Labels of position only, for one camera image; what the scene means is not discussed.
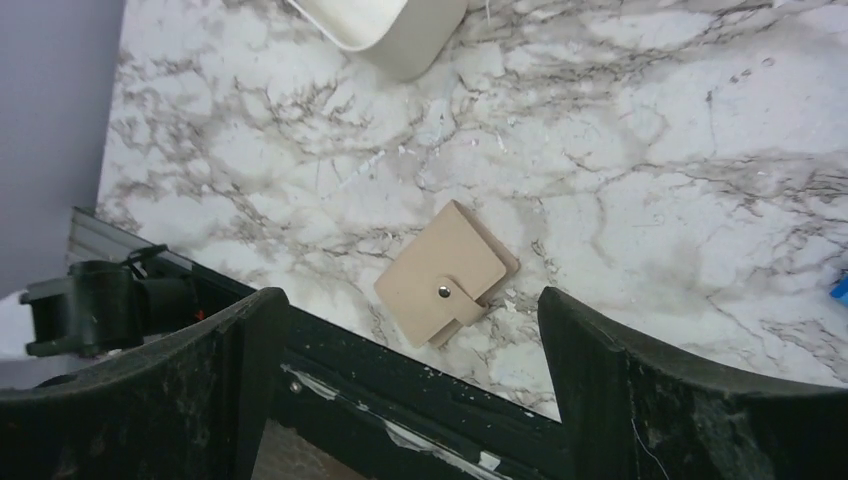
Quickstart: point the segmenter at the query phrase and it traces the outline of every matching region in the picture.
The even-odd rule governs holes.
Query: marble surface
[[[284,1],[128,0],[98,215],[551,418],[546,285],[845,385],[846,112],[844,2],[477,0],[397,84]],[[449,199],[522,269],[416,350],[373,283]]]

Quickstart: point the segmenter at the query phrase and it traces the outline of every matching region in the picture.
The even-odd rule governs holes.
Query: countertop
[[[285,1],[128,0],[98,216],[554,419],[547,285],[845,385],[848,7],[827,3],[477,0],[398,84]],[[413,349],[373,283],[450,199],[522,267]]]

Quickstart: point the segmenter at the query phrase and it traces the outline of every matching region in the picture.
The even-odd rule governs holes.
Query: wallet
[[[450,201],[389,268],[374,290],[409,343],[441,346],[486,313],[486,301],[518,260],[456,201]]]

